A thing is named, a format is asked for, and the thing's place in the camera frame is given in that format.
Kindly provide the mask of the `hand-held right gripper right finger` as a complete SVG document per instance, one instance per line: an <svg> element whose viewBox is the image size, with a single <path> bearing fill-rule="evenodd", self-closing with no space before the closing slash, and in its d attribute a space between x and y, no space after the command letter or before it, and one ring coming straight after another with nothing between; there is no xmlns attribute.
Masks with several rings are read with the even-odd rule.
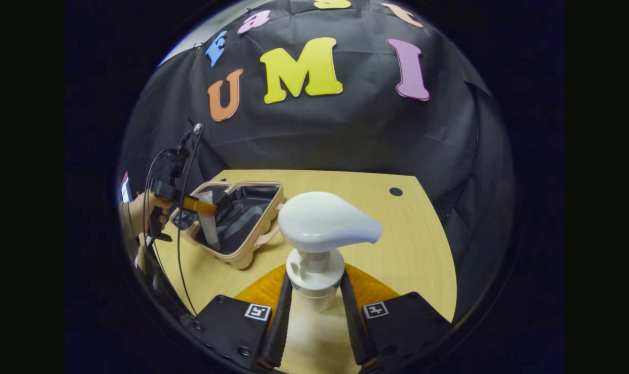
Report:
<svg viewBox="0 0 629 374"><path fill-rule="evenodd" d="M345 265L340 291L360 367L408 367L437 350L452 324L416 291L400 295Z"/></svg>

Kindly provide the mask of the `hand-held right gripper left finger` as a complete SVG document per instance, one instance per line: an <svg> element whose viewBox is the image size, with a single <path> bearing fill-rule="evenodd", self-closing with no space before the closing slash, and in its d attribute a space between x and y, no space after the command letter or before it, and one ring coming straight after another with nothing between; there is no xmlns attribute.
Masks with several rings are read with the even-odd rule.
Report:
<svg viewBox="0 0 629 374"><path fill-rule="evenodd" d="M292 291L280 265L235 298L215 296L182 325L213 356L245 371L272 371L283 360Z"/></svg>

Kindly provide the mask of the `white skin care tube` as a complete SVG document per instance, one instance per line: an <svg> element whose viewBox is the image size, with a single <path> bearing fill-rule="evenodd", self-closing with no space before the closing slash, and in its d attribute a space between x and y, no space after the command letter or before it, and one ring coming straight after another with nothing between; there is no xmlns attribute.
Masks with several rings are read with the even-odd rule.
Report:
<svg viewBox="0 0 629 374"><path fill-rule="evenodd" d="M213 204L213 192L212 190L200 191L196 193L195 196L207 206L212 206L212 208L208 207L207 211L198 213L198 217L200 219L201 229L203 230L207 246L214 250L220 250L221 246L215 219L217 206Z"/></svg>

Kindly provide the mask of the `beige pink suitcase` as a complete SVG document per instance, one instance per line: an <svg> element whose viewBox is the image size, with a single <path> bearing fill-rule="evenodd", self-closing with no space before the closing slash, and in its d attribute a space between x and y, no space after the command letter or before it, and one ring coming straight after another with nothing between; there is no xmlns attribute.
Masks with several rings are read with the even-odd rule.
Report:
<svg viewBox="0 0 629 374"><path fill-rule="evenodd" d="M279 232L272 228L285 202L282 184L275 181L206 182L192 196L212 194L217 206L215 223L219 244L208 244L198 216L175 208L169 220L181 230L181 237L205 253L236 269L251 265L255 251Z"/></svg>

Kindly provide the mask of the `white pump bottle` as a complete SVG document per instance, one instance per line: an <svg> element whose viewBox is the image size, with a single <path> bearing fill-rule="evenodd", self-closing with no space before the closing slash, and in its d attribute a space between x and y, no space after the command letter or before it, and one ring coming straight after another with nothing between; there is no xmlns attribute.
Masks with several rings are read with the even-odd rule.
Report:
<svg viewBox="0 0 629 374"><path fill-rule="evenodd" d="M292 251L286 259L291 286L313 312L331 307L345 274L340 248L378 242L383 225L340 196L307 192L289 199L278 224Z"/></svg>

